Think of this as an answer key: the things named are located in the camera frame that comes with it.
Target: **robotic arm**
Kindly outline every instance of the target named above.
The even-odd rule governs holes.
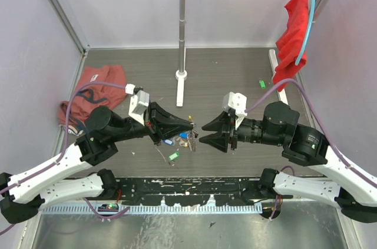
[[[63,179],[112,157],[118,152],[116,142],[149,136],[158,145],[161,140],[193,129],[190,121],[168,113],[156,102],[150,102],[149,94],[143,90],[131,98],[128,115],[121,118],[107,107],[100,106],[85,121],[89,133],[70,145],[60,162],[57,162],[59,154],[20,174],[0,174],[0,190],[17,185],[4,192],[4,199],[0,201],[1,213],[7,221],[11,224],[23,222],[35,216],[39,210],[71,199],[110,198],[118,189],[110,170],[101,170],[77,180]],[[19,182],[54,162],[56,165],[52,168],[23,183]]]
[[[321,132],[298,124],[299,113],[280,101],[267,105],[261,121],[245,118],[246,100],[239,93],[227,94],[223,112],[202,128],[216,133],[201,137],[199,141],[222,152],[227,152],[228,145],[235,150],[238,142],[282,147],[282,156],[290,162],[309,167],[333,181],[309,180],[267,168],[258,185],[263,195],[269,198],[278,194],[298,195],[340,208],[351,219],[377,222],[377,189],[336,156]],[[351,160],[344,159],[362,175],[377,182]]]

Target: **green block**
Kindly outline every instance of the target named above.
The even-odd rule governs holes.
[[[263,80],[259,81],[259,85],[260,85],[261,89],[265,89],[265,87],[266,87],[266,84],[264,84]]]
[[[178,157],[179,157],[179,152],[172,153],[172,154],[169,156],[169,161],[174,161],[174,160],[177,159]]]

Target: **white panel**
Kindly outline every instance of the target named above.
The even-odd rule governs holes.
[[[0,0],[0,172],[51,157],[58,103],[68,97],[80,53],[48,0]],[[0,216],[0,231],[8,223]],[[19,242],[20,227],[0,236]]]
[[[377,175],[377,0],[330,0],[312,28],[303,78],[339,149]],[[357,224],[362,248],[376,248],[377,224]]]
[[[68,0],[92,48],[177,47],[178,0]],[[187,46],[271,46],[289,0],[187,0]]]

